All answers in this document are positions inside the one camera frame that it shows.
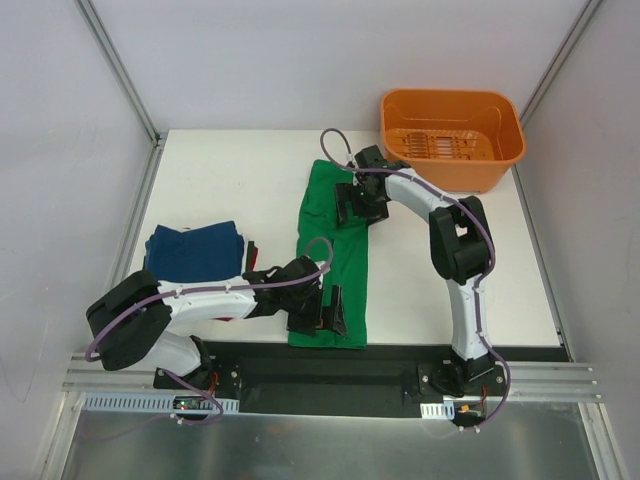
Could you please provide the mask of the bright green t-shirt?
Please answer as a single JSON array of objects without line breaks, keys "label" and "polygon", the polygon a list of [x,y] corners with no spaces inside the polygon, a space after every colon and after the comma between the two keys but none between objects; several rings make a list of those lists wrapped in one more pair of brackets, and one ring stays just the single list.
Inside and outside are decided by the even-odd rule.
[{"label": "bright green t-shirt", "polygon": [[350,172],[334,164],[313,163],[298,214],[296,253],[302,255],[315,238],[325,238],[333,250],[333,261],[324,283],[342,288],[347,334],[320,330],[314,336],[288,335],[288,344],[302,348],[364,349],[367,345],[366,307],[368,291],[368,227],[366,221],[351,217],[338,225],[335,186],[351,183]]}]

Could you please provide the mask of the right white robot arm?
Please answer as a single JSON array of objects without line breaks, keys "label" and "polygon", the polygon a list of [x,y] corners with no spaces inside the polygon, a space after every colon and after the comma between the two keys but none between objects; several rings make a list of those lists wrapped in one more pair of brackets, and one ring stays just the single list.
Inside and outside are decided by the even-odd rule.
[{"label": "right white robot arm", "polygon": [[462,397],[481,388],[495,366],[486,335],[485,279],[495,247],[479,198],[456,199],[424,180],[408,163],[387,161],[377,146],[349,156],[353,180],[335,187],[337,222],[353,215],[369,225],[389,216],[388,203],[407,207],[428,224],[429,250],[449,292],[453,333],[450,360],[429,375],[443,395]]}]

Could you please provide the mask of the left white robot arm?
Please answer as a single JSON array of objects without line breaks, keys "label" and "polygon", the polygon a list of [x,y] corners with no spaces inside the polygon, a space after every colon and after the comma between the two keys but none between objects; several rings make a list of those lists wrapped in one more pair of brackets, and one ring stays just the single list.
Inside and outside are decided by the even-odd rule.
[{"label": "left white robot arm", "polygon": [[160,281],[148,270],[136,271],[87,309],[93,340],[85,359],[106,371],[149,362],[199,389],[209,382],[212,367],[201,340],[173,333],[176,326],[283,312],[290,333],[344,336],[342,289],[325,282],[331,266],[331,260],[302,255],[285,266],[196,283]]}]

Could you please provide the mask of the folded red t-shirt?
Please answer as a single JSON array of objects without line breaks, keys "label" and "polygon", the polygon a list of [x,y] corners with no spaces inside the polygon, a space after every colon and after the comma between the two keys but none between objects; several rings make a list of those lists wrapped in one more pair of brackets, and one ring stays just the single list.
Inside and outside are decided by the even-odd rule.
[{"label": "folded red t-shirt", "polygon": [[254,240],[246,240],[233,221],[216,223],[211,229],[214,273],[218,280],[227,280],[254,270],[259,251]]}]

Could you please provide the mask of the folded dark green t-shirt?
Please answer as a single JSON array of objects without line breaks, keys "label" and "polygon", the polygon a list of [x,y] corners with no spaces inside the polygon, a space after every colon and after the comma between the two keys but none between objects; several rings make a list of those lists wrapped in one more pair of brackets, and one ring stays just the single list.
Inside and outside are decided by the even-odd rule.
[{"label": "folded dark green t-shirt", "polygon": [[251,272],[254,270],[258,256],[258,248],[253,240],[249,240],[246,249],[245,258],[245,271]]}]

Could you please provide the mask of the orange plastic basket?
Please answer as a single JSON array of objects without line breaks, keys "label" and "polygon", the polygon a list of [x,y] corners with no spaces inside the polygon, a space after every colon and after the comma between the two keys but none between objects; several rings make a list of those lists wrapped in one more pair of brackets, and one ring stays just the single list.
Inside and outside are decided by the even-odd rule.
[{"label": "orange plastic basket", "polygon": [[514,104],[493,91],[391,90],[380,133],[389,160],[450,192],[490,191],[526,153]]}]

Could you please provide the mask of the folded blue t-shirt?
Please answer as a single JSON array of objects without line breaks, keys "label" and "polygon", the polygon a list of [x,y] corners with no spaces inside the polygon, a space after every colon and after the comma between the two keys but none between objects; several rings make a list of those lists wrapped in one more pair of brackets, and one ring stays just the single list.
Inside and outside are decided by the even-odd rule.
[{"label": "folded blue t-shirt", "polygon": [[185,231],[157,225],[145,242],[143,268],[170,282],[226,280],[242,272],[244,251],[234,221]]}]

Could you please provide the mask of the left green circuit board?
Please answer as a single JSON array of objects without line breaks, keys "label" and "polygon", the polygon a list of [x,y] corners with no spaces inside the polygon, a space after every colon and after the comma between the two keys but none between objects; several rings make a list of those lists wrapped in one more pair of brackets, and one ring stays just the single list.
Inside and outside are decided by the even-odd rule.
[{"label": "left green circuit board", "polygon": [[203,399],[200,397],[175,397],[173,408],[176,411],[200,411]]}]

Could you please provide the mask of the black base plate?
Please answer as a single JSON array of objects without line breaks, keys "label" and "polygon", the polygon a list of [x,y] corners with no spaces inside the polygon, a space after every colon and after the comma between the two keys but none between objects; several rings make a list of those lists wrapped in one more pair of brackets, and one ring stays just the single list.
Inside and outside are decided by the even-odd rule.
[{"label": "black base plate", "polygon": [[217,398],[255,414],[417,418],[421,405],[443,400],[432,378],[453,362],[447,346],[347,350],[208,341],[205,347]]}]

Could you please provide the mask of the front aluminium rail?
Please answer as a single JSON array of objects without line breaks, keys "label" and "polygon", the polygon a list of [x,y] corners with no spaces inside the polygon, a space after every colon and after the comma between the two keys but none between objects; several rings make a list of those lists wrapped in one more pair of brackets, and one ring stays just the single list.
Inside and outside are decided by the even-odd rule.
[{"label": "front aluminium rail", "polygon": [[[486,386],[493,396],[503,392],[514,401],[560,401],[598,403],[604,393],[589,364],[575,363],[562,347],[500,347],[498,354],[508,364],[511,375],[501,369],[469,388],[476,395]],[[76,354],[72,357],[63,388],[66,391],[150,393],[168,389],[172,381],[149,366],[106,371],[98,362],[89,363]]]}]

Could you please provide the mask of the left aluminium frame post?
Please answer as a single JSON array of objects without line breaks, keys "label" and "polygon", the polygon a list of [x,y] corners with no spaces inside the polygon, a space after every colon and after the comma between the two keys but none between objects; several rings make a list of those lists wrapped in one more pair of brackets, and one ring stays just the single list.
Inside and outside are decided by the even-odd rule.
[{"label": "left aluminium frame post", "polygon": [[125,100],[131,107],[134,116],[144,131],[145,136],[154,147],[160,145],[163,139],[161,132],[157,129],[148,109],[144,105],[94,2],[91,0],[75,0],[74,4],[93,36]]}]

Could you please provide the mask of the aluminium frame post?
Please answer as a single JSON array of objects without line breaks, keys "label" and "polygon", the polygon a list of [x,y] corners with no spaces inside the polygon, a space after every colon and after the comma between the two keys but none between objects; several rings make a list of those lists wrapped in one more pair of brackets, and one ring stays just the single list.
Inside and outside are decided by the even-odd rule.
[{"label": "aluminium frame post", "polygon": [[125,100],[131,107],[134,116],[144,131],[145,136],[154,147],[160,145],[163,139],[161,132],[157,129],[148,109],[144,105],[94,2],[91,0],[75,0],[74,4],[93,36]]},{"label": "aluminium frame post", "polygon": [[605,0],[587,0],[583,3],[566,35],[552,56],[550,63],[536,84],[529,100],[520,113],[522,127],[525,127],[531,120],[543,99],[546,97],[552,84],[571,57],[577,44],[605,3]]}]

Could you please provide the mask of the right aluminium frame post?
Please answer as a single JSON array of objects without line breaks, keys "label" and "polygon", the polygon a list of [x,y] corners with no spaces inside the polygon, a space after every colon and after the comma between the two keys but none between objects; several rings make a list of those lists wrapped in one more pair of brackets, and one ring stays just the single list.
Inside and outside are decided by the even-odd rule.
[{"label": "right aluminium frame post", "polygon": [[529,100],[520,113],[522,127],[525,127],[531,120],[543,99],[546,97],[552,84],[571,57],[577,44],[605,3],[605,0],[587,0],[583,3],[566,35],[552,56],[550,63],[536,84]]}]

